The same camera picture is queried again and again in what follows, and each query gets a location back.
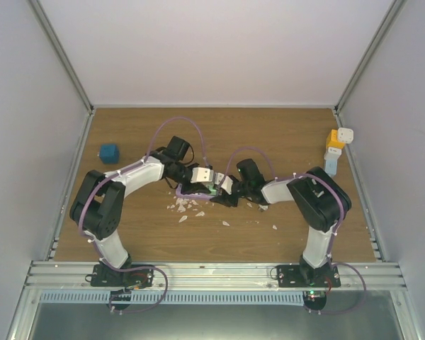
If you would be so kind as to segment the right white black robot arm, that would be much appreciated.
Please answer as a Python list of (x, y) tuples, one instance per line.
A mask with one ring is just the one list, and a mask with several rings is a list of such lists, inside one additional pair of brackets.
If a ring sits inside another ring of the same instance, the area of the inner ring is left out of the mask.
[(332, 271), (336, 231), (352, 208), (348, 194), (321, 167), (287, 179), (267, 181), (253, 159), (237, 164), (240, 178), (231, 177), (231, 191), (222, 189), (212, 202), (237, 207), (239, 199), (259, 205), (293, 201), (308, 224), (307, 243), (300, 257), (300, 280), (315, 287)]

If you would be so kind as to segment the purple power strip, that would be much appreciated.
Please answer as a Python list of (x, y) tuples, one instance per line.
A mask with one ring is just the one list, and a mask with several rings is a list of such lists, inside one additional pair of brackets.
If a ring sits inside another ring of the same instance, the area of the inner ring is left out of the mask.
[(210, 191), (204, 183), (190, 183), (186, 186), (181, 184), (176, 187), (176, 197), (189, 200), (211, 200), (219, 195), (210, 195)]

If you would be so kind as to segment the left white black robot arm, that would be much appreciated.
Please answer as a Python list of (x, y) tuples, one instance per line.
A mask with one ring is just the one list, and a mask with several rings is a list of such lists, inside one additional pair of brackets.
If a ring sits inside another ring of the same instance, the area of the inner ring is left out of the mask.
[(126, 167), (108, 173), (89, 171), (69, 211), (81, 236), (92, 243), (108, 266), (107, 277), (116, 286), (130, 282), (130, 255), (118, 234), (123, 203), (127, 196), (147, 184), (170, 179), (183, 188), (214, 181), (214, 171), (197, 164), (186, 165), (183, 159), (191, 145), (174, 136), (160, 147)]

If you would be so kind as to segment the green plug adapter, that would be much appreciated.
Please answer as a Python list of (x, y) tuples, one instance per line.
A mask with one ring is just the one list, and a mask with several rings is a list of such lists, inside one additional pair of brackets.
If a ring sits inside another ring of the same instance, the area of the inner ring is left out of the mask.
[(220, 194), (220, 189), (215, 184), (209, 183), (209, 184), (206, 185), (206, 187), (209, 190), (210, 195), (217, 196), (217, 195)]

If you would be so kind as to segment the blue cube plug adapter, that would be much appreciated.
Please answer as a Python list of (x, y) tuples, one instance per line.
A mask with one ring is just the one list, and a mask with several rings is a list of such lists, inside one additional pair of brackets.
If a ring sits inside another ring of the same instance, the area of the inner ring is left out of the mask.
[(117, 144), (102, 144), (98, 156), (103, 164), (117, 164), (120, 160), (120, 150)]

